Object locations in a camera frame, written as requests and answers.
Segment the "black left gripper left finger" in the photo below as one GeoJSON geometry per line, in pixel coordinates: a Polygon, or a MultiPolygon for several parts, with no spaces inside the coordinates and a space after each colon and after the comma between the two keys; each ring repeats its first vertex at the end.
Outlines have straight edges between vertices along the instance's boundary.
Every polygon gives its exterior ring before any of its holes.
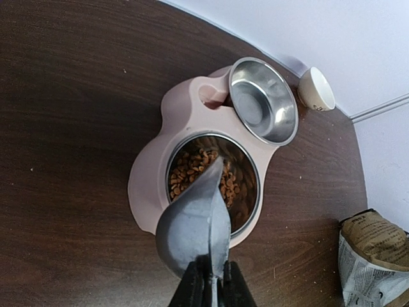
{"type": "Polygon", "coordinates": [[[203,262],[190,262],[168,307],[204,306],[205,270],[203,262]]]}

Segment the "metal food scoop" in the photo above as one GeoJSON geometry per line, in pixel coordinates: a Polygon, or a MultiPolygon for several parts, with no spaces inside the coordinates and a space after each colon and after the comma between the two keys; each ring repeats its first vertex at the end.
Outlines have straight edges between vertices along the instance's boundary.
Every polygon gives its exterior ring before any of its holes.
{"type": "Polygon", "coordinates": [[[165,265],[182,277],[192,262],[202,265],[205,306],[223,306],[224,264],[231,222],[219,184],[224,168],[216,158],[160,216],[155,240],[165,265]]]}

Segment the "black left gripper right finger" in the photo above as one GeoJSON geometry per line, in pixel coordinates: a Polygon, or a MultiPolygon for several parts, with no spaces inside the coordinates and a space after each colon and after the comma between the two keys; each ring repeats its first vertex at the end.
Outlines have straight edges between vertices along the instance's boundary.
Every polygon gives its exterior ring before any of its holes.
{"type": "Polygon", "coordinates": [[[226,307],[257,306],[236,262],[224,264],[222,297],[226,307]]]}

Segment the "pet food bag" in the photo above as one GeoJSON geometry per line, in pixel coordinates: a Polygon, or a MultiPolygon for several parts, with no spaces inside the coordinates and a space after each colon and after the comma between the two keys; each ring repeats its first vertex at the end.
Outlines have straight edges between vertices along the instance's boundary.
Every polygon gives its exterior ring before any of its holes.
{"type": "Polygon", "coordinates": [[[340,222],[345,306],[408,306],[408,232],[374,209],[340,222]]]}

